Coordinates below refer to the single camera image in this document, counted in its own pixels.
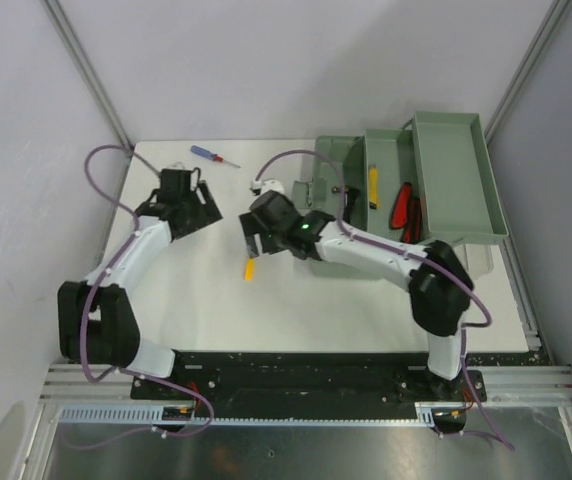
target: green tray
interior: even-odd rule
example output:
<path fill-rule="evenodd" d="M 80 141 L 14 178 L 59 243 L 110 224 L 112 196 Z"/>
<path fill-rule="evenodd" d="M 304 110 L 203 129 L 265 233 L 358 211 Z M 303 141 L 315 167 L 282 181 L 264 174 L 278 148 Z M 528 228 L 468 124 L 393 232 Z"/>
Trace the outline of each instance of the green tray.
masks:
<path fill-rule="evenodd" d="M 377 165 L 378 195 L 380 208 L 367 208 L 367 230 L 369 233 L 392 240 L 399 240 L 403 230 L 391 230 L 390 216 L 397 194 L 405 182 L 413 184 L 417 191 L 417 169 L 413 153 L 413 137 L 409 130 L 366 130 L 365 183 L 368 183 L 368 169 Z"/>
<path fill-rule="evenodd" d="M 508 236 L 479 115 L 416 112 L 412 124 L 424 235 L 451 244 Z"/>
<path fill-rule="evenodd" d="M 355 204 L 351 217 L 351 225 L 361 230 L 367 228 L 368 196 L 365 192 L 364 178 L 364 137 L 322 136 L 315 141 L 315 150 L 328 155 L 342 167 L 344 182 L 347 186 L 358 188 L 361 195 Z M 327 163 L 315 159 L 313 164 L 313 182 L 302 184 L 295 182 L 293 186 L 293 202 L 298 208 L 305 205 L 308 209 L 319 209 L 331 215 L 337 214 L 340 195 L 332 193 L 339 185 L 337 174 Z M 309 267 L 314 275 L 319 277 L 351 278 L 374 280 L 372 275 L 345 265 L 317 262 L 309 260 Z"/>

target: white wall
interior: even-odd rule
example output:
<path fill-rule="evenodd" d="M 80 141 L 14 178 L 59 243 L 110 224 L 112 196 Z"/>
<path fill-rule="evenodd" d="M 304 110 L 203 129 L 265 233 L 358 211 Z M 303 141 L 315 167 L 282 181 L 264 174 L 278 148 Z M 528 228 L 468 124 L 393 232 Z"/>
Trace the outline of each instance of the white wall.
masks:
<path fill-rule="evenodd" d="M 542 329 L 572 364 L 572 9 L 490 151 Z"/>
<path fill-rule="evenodd" d="M 487 123 L 551 0 L 63 0 L 135 140 Z"/>
<path fill-rule="evenodd" d="M 82 161 L 112 140 L 40 3 L 0 0 L 0 420 L 24 401 L 30 421 L 58 356 L 57 288 L 91 268 L 109 214 Z M 122 159 L 99 161 L 107 188 Z"/>

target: white table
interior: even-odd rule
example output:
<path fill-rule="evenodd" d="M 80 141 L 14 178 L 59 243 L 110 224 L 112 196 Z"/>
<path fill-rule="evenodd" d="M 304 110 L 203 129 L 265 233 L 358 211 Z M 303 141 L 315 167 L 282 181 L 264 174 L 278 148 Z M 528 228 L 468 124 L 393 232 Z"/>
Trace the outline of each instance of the white table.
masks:
<path fill-rule="evenodd" d="M 215 164 L 190 153 L 200 145 L 242 166 Z M 426 335 L 412 320 L 408 294 L 380 281 L 324 279 L 287 252 L 255 261 L 255 278 L 243 279 L 246 245 L 238 215 L 255 197 L 250 180 L 274 154 L 314 148 L 313 140 L 140 142 L 136 151 L 161 169 L 181 161 L 199 166 L 223 219 L 174 242 L 151 265 L 131 298 L 145 338 L 178 350 L 290 352 L 418 352 Z M 309 170 L 309 157 L 287 157 L 266 178 L 290 189 Z M 121 201 L 136 207 L 158 186 L 133 159 Z M 130 218 L 118 212 L 107 251 L 123 240 Z M 528 350 L 497 247 L 494 269 L 476 282 L 476 292 L 494 316 L 487 329 L 469 332 L 469 351 Z M 471 307 L 469 321 L 482 321 Z"/>

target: yellow marker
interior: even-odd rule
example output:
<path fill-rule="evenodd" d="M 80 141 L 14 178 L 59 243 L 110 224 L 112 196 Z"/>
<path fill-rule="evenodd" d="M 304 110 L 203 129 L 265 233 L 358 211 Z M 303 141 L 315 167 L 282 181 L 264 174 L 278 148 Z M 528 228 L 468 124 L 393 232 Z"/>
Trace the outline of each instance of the yellow marker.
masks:
<path fill-rule="evenodd" d="M 371 165 L 368 167 L 368 206 L 373 210 L 377 210 L 379 208 L 377 177 L 377 165 Z"/>
<path fill-rule="evenodd" d="M 255 273 L 255 261 L 252 258 L 248 258 L 246 262 L 246 271 L 244 272 L 244 280 L 250 282 L 253 279 L 253 273 Z"/>

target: metal pole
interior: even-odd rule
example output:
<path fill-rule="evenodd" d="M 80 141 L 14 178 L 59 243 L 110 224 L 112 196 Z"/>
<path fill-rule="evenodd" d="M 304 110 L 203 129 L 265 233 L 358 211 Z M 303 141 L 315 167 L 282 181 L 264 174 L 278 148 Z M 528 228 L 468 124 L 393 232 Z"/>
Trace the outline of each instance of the metal pole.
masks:
<path fill-rule="evenodd" d="M 553 4 L 548 9 L 546 17 L 535 34 L 535 38 L 533 38 L 533 41 L 528 47 L 526 55 L 524 55 L 522 62 L 517 68 L 517 72 L 515 72 L 513 79 L 508 85 L 506 93 L 504 93 L 504 96 L 499 102 L 499 106 L 486 126 L 486 131 L 484 132 L 486 143 L 490 144 L 492 142 L 497 129 L 502 124 L 504 118 L 507 116 L 515 102 L 515 99 L 530 78 L 542 54 L 550 45 L 557 28 L 570 10 L 571 6 L 572 0 L 554 0 Z"/>
<path fill-rule="evenodd" d="M 90 63 L 88 55 L 86 55 L 84 47 L 79 41 L 75 30 L 66 17 L 66 13 L 62 9 L 59 0 L 41 0 L 41 3 L 53 22 L 55 30 L 57 30 L 57 33 L 66 47 L 66 50 L 70 54 L 71 59 L 77 66 L 84 83 L 86 83 L 88 90 L 95 99 L 99 110 L 106 119 L 108 126 L 113 131 L 115 138 L 122 146 L 132 149 L 133 144 L 128 138 L 126 130 L 119 120 L 115 107 L 113 107 L 110 98 L 108 98 L 108 94 L 99 80 L 93 65 Z"/>

